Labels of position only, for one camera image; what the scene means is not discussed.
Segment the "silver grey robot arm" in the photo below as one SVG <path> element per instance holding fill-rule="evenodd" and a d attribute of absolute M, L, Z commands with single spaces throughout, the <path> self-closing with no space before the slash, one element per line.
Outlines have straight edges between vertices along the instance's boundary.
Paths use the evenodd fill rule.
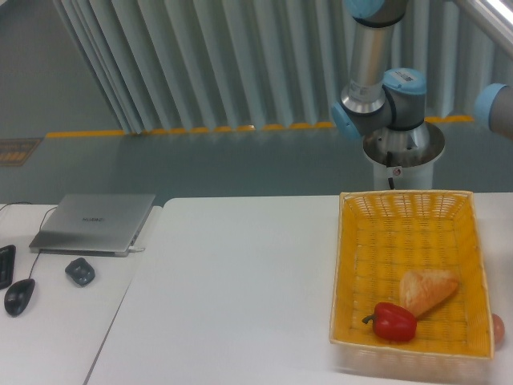
<path fill-rule="evenodd" d="M 454 1 L 512 58 L 512 5 L 507 1 Z M 394 26 L 408 1 L 344 1 L 356 22 L 349 82 L 332 105 L 338 130 L 359 139 L 381 128 L 409 131 L 423 124 L 426 79 L 408 68 L 386 71 Z M 474 118 L 512 140 L 512 86 L 493 83 L 475 101 Z"/>

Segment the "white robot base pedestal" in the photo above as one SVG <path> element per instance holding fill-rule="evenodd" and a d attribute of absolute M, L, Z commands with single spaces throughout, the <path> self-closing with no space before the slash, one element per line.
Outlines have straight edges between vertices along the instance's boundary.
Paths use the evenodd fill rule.
<path fill-rule="evenodd" d="M 434 164 L 445 144 L 442 131 L 430 123 L 406 131 L 382 128 L 365 136 L 363 151 L 372 164 L 374 189 L 431 189 Z"/>

